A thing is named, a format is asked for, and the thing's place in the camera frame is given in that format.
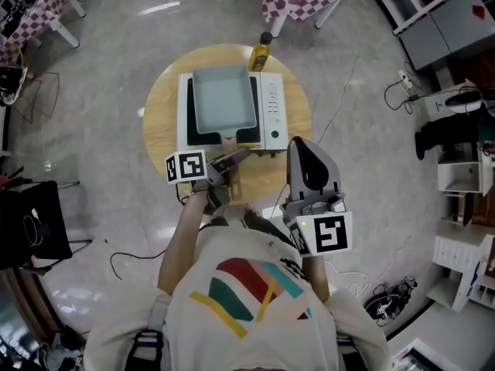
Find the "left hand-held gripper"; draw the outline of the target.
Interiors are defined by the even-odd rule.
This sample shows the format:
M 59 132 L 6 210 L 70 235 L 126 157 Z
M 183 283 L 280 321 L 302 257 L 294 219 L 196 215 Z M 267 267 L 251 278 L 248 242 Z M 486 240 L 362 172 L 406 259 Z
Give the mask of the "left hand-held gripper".
M 206 190 L 205 214 L 221 214 L 230 201 L 226 174 L 238 169 L 250 154 L 251 150 L 243 147 L 208 162 L 204 150 L 176 151 L 165 160 L 167 184 L 175 186 L 176 197 L 183 206 L 193 193 Z M 191 185 L 191 192 L 181 196 L 179 184 L 186 182 Z

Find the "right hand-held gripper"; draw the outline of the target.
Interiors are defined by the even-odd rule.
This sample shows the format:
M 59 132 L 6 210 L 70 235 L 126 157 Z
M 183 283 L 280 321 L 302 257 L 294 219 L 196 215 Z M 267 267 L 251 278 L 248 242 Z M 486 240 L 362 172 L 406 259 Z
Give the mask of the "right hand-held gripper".
M 347 210 L 344 194 L 338 192 L 340 171 L 334 160 L 317 144 L 294 137 L 287 149 L 287 183 L 291 200 L 280 209 L 299 255 L 317 257 L 351 250 L 353 214 Z M 325 191 L 335 193 L 304 199 Z

